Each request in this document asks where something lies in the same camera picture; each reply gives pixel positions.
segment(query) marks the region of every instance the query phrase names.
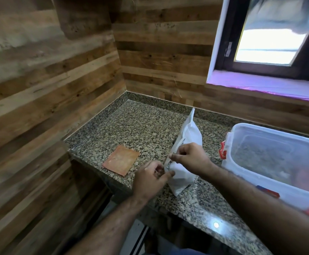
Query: forearm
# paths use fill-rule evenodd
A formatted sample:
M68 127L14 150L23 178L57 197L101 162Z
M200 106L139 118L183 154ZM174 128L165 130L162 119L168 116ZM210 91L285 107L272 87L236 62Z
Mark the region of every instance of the forearm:
M67 255L119 254L137 214L146 202L131 196L94 228Z
M201 176L213 184L274 254L309 254L309 216L216 165Z

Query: purple window sill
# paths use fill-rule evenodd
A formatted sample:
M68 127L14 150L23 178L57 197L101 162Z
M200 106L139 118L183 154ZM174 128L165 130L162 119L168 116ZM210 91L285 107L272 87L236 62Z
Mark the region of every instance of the purple window sill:
M309 101L309 81L214 70L207 84L259 91Z

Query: window frame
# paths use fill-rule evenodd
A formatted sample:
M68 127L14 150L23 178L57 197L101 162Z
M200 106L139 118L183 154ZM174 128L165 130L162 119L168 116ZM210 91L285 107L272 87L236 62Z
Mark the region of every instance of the window frame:
M234 61L250 1L229 1L215 69L309 81L309 35L291 66Z

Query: white bag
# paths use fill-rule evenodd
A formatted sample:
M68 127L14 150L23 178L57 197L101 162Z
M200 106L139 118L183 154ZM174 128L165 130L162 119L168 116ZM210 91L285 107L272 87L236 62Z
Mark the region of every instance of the white bag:
M176 142L171 148L170 153L176 153L178 147L182 144L187 144L191 142L195 142L198 145L202 145L202 134L200 133L197 125L193 121L195 113L195 108L192 108L190 115L187 117L184 122L182 128L180 129L180 134L177 137ZM193 184L195 178L197 177L195 174L190 173L185 169L181 164L177 164L166 158L164 163L165 171L175 171L176 174L172 179L169 180L168 184L175 196L178 196L187 186Z

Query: wooden wall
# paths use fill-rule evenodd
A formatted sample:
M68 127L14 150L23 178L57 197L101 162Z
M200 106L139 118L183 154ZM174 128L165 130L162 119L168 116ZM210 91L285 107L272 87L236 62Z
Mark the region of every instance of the wooden wall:
M0 0L0 254L56 254L107 198L61 144L126 89L101 0Z
M111 0L127 90L309 134L309 102L206 83L222 0Z

